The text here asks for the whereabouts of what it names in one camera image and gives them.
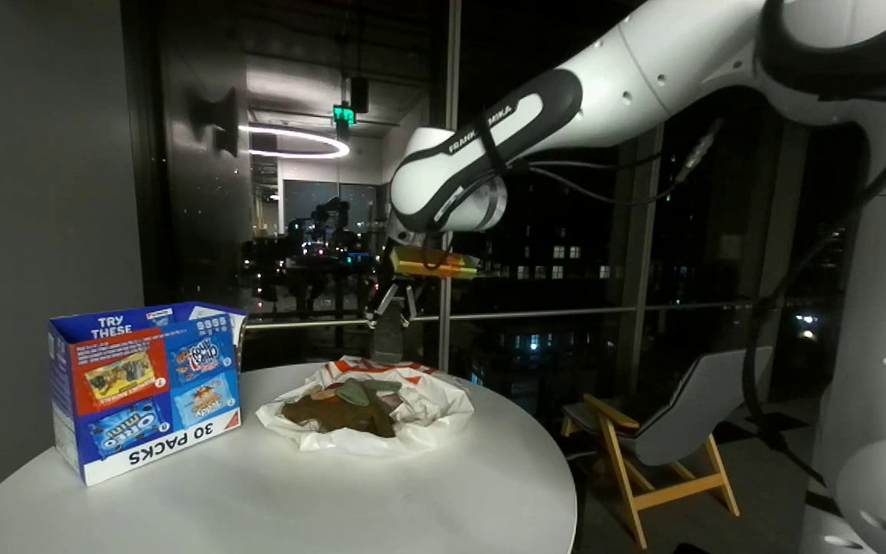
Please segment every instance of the chips ahoy pack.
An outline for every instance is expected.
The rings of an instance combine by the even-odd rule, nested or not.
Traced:
[[[243,320],[200,302],[50,319],[54,437],[85,483],[241,425]]]

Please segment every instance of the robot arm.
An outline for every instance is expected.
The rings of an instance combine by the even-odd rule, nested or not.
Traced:
[[[756,88],[795,122],[858,123],[868,178],[886,180],[886,0],[650,0],[476,122],[416,131],[391,180],[388,248],[488,229],[505,208],[507,165],[619,144],[728,85]],[[814,456],[844,520],[808,509],[805,552],[847,541],[886,554],[886,183],[874,193]]]

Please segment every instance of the plastic bag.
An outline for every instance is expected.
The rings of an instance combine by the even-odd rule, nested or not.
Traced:
[[[310,375],[303,386],[281,394],[265,404],[256,415],[267,429],[296,442],[300,450],[340,449],[363,456],[403,456],[436,449],[463,430],[474,406],[463,387],[449,375],[433,374],[434,369],[419,364],[383,365],[363,358],[347,357],[327,362]],[[324,389],[348,379],[379,379],[400,382],[401,405],[391,411],[395,437],[384,439],[370,432],[338,429],[318,432],[317,426],[289,421],[282,406],[301,399],[314,387]]]

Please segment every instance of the floor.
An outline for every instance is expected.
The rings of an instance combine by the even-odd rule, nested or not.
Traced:
[[[788,444],[802,459],[809,459],[812,450],[817,411],[817,400],[766,407],[766,413],[785,414],[809,424],[784,431]],[[739,429],[729,432],[729,442],[720,445],[741,508],[739,518],[731,516],[723,504],[709,494],[647,509],[641,512],[641,519],[649,550],[640,550],[622,523],[620,497],[608,470],[606,478],[588,485],[580,541],[574,546],[574,553],[780,554],[797,551],[808,480],[781,453],[772,452],[748,432],[741,432],[754,430],[744,417],[741,411],[728,418]],[[689,546],[676,550],[683,543],[698,550]]]

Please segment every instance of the exit sign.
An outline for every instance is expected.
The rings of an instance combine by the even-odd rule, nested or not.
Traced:
[[[348,108],[347,105],[334,106],[334,122],[347,122],[348,125],[356,125],[355,110]]]

